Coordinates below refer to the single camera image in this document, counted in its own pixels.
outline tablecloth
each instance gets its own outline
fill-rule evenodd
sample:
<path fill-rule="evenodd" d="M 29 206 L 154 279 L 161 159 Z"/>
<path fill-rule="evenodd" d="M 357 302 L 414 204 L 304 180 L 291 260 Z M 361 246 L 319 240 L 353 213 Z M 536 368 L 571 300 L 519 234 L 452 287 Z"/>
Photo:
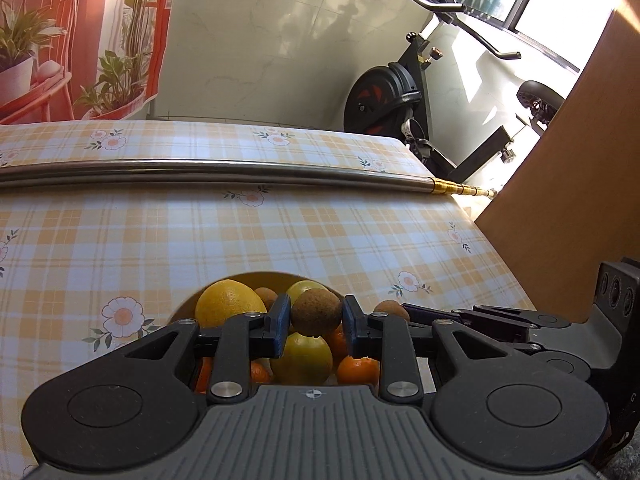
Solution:
<path fill-rule="evenodd" d="M 385 137 L 165 121 L 0 129 L 2 167 L 105 158 L 256 160 L 430 176 L 401 142 Z M 208 283 L 255 270 L 313 278 L 356 295 L 366 312 L 389 298 L 443 310 L 533 308 L 447 196 L 260 182 L 4 190 L 0 478 L 21 478 L 35 464 L 19 421 L 33 389 L 156 330 Z"/>

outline wooden panel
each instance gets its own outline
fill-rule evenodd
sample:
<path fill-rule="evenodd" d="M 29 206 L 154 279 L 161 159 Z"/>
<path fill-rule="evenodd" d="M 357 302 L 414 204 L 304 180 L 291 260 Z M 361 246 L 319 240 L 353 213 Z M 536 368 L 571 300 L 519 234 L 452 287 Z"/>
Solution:
<path fill-rule="evenodd" d="M 536 308 L 571 320 L 586 318 L 602 260 L 640 259 L 639 16 L 640 0 L 621 0 L 546 134 L 476 221 Z"/>

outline yellow bowl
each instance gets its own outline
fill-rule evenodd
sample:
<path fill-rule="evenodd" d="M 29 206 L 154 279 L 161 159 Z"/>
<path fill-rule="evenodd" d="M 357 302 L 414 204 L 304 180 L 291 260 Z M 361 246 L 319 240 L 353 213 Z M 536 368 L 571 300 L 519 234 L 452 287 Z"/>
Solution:
<path fill-rule="evenodd" d="M 233 276 L 227 276 L 226 278 L 220 278 L 221 280 L 236 280 L 236 282 L 244 283 L 245 285 L 256 289 L 260 286 L 266 286 L 270 288 L 276 294 L 283 294 L 287 289 L 301 280 L 311 280 L 311 278 L 304 278 L 303 276 L 296 276 L 295 274 L 287 274 L 286 272 L 244 272 L 242 274 L 235 274 Z M 185 300 L 169 318 L 169 323 L 178 321 L 179 319 L 195 318 L 196 303 L 198 298 L 208 287 L 204 286 L 198 292 L 192 294 L 187 300 Z M 342 299 L 343 296 L 339 292 L 336 292 L 330 287 L 327 287 L 338 298 Z"/>

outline flower print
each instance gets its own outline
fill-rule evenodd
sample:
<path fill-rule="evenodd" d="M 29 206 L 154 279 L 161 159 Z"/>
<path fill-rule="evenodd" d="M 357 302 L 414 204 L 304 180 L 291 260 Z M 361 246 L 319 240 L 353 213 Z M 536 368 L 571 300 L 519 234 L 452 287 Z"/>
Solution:
<path fill-rule="evenodd" d="M 287 137 L 282 136 L 280 134 L 276 134 L 276 135 L 270 135 L 267 137 L 267 140 L 271 143 L 271 144 L 275 144 L 276 146 L 286 146 L 287 144 L 290 144 L 290 140 L 287 139 Z"/>
<path fill-rule="evenodd" d="M 267 186 L 258 186 L 256 191 L 225 191 L 223 198 L 238 198 L 244 205 L 258 207 L 264 202 L 264 195 L 268 192 Z"/>
<path fill-rule="evenodd" d="M 457 244 L 462 243 L 462 236 L 460 236 L 460 234 L 457 231 L 454 231 L 453 229 L 449 229 L 447 231 L 447 235 L 449 235 L 449 238 L 451 238 L 451 240 L 453 240 L 455 243 Z"/>
<path fill-rule="evenodd" d="M 124 341 L 115 344 L 114 337 L 127 338 L 136 334 L 140 339 L 160 328 L 158 325 L 152 324 L 155 320 L 145 319 L 142 305 L 134 298 L 113 298 L 102 308 L 102 315 L 106 318 L 102 324 L 104 330 L 92 328 L 91 331 L 95 335 L 82 339 L 85 343 L 94 345 L 94 352 L 100 348 L 101 343 L 104 343 L 107 349 L 111 348 L 113 344 L 113 350 L 128 343 Z"/>
<path fill-rule="evenodd" d="M 402 270 L 398 274 L 398 283 L 393 283 L 391 285 L 389 294 L 395 294 L 396 298 L 402 298 L 405 291 L 417 292 L 420 290 L 427 294 L 431 294 L 433 292 L 433 290 L 431 290 L 431 285 L 427 286 L 426 283 L 420 283 L 420 280 L 418 280 L 418 278 L 416 278 L 412 273 Z"/>
<path fill-rule="evenodd" d="M 259 191 L 243 191 L 238 198 L 244 205 L 253 207 L 258 207 L 264 202 L 264 196 Z"/>
<path fill-rule="evenodd" d="M 371 168 L 373 170 L 383 171 L 383 172 L 386 170 L 386 166 L 382 162 L 380 162 L 378 160 L 372 160 L 371 161 Z"/>
<path fill-rule="evenodd" d="M 133 298 L 114 298 L 102 309 L 107 319 L 102 326 L 114 337 L 129 337 L 142 328 L 142 305 Z"/>
<path fill-rule="evenodd" d="M 374 170 L 380 171 L 381 173 L 385 173 L 386 171 L 386 166 L 378 160 L 369 160 L 368 158 L 362 158 L 361 156 L 358 157 L 358 160 L 360 161 L 360 165 L 363 170 Z"/>
<path fill-rule="evenodd" d="M 104 137 L 106 137 L 107 135 L 109 135 L 107 132 L 105 132 L 104 130 L 95 130 L 92 134 L 91 134 L 91 138 L 93 140 L 101 140 Z"/>
<path fill-rule="evenodd" d="M 418 278 L 405 270 L 398 274 L 398 283 L 402 288 L 404 288 L 404 290 L 408 290 L 409 292 L 415 292 L 420 286 Z"/>
<path fill-rule="evenodd" d="M 118 150 L 127 143 L 127 138 L 121 135 L 108 137 L 102 141 L 102 147 L 105 150 Z"/>
<path fill-rule="evenodd" d="M 254 134 L 261 139 L 266 139 L 274 146 L 286 146 L 291 143 L 289 139 L 293 139 L 293 135 L 289 132 L 281 132 L 277 128 L 265 128 L 261 132 L 254 132 Z"/>
<path fill-rule="evenodd" d="M 110 132 L 105 130 L 95 130 L 91 133 L 92 142 L 85 147 L 86 150 L 119 150 L 127 143 L 127 137 L 122 135 L 122 128 L 114 128 Z"/>
<path fill-rule="evenodd" d="M 9 247 L 7 245 L 11 240 L 13 240 L 18 235 L 18 231 L 20 229 L 11 229 L 11 234 L 6 235 L 6 240 L 0 242 L 0 263 L 6 258 L 6 254 L 9 252 Z M 4 267 L 0 267 L 0 278 L 4 277 Z"/>
<path fill-rule="evenodd" d="M 10 152 L 0 153 L 0 168 L 8 166 L 15 157 L 18 156 L 18 152 L 11 150 Z"/>
<path fill-rule="evenodd" d="M 449 238 L 451 238 L 455 243 L 460 244 L 467 253 L 471 254 L 471 247 L 469 244 L 462 243 L 462 236 L 460 236 L 460 233 L 456 231 L 456 225 L 453 222 L 449 222 L 449 227 L 450 229 L 447 231 Z"/>

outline white flower pot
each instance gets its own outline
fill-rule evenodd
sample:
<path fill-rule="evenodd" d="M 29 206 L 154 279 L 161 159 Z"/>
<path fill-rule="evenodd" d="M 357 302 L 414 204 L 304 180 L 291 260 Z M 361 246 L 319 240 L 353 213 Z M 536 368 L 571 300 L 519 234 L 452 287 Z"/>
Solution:
<path fill-rule="evenodd" d="M 33 57 L 0 72 L 0 106 L 25 95 L 31 87 Z"/>

